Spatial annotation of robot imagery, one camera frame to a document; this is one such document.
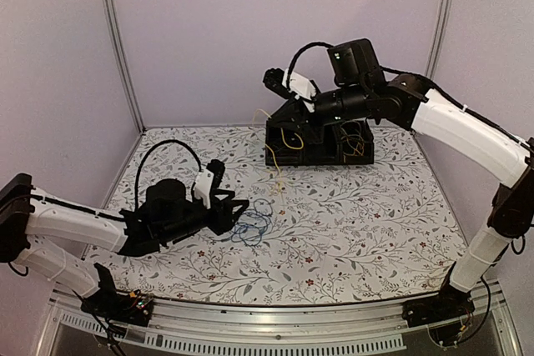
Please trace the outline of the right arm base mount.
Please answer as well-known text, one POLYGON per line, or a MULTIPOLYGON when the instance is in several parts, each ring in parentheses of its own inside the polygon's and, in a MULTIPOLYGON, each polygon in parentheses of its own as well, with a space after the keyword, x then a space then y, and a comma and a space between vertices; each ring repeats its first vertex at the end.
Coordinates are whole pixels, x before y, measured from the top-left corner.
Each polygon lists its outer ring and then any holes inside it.
POLYGON ((426 326, 435 344, 450 347, 456 346, 471 326, 474 311, 470 292, 445 283, 435 295, 404 302, 401 317, 410 328, 426 326))

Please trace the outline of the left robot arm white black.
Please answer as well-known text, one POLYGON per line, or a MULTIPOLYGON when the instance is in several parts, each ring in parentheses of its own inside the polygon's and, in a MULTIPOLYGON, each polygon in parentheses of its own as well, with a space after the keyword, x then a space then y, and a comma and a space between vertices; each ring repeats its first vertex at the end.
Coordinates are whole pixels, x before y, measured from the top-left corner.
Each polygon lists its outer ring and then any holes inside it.
POLYGON ((138 258, 203 228, 221 235, 231 230, 249 201, 220 189, 219 178, 202 172, 186 197, 178 179, 148 187, 144 203, 134 211, 109 212, 55 198, 19 173, 1 189, 1 261, 29 268, 59 282, 84 298, 107 318, 124 309, 120 294, 104 286, 105 273, 84 262, 50 238, 95 245, 118 255, 138 258))

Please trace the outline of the left arm base electronics board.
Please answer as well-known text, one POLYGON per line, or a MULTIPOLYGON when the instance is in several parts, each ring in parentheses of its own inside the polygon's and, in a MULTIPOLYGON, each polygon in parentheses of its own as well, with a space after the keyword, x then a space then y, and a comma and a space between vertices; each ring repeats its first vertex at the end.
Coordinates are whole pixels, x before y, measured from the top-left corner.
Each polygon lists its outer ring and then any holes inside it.
POLYGON ((154 305, 148 295, 136 292, 134 296, 100 288, 93 295, 83 298, 81 310, 106 321, 147 327, 154 305))

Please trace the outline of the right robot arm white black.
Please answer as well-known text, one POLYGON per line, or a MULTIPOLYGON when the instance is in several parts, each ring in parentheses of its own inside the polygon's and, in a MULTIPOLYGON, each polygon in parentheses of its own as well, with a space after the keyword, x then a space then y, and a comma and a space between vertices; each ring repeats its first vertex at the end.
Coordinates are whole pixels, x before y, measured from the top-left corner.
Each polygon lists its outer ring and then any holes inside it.
POLYGON ((267 120, 269 135, 294 134, 298 144, 287 147, 280 164, 320 166, 356 164, 341 142, 341 126, 371 118, 386 120, 408 132, 442 143, 489 173, 498 188, 486 223, 471 240, 466 253, 450 269, 445 289, 431 302, 431 312, 449 319, 462 308, 462 293, 494 264, 512 240, 523 236, 533 220, 533 145, 454 102, 418 74, 361 74, 340 80, 338 87, 321 92, 308 78, 271 68, 264 86, 284 99, 267 120))

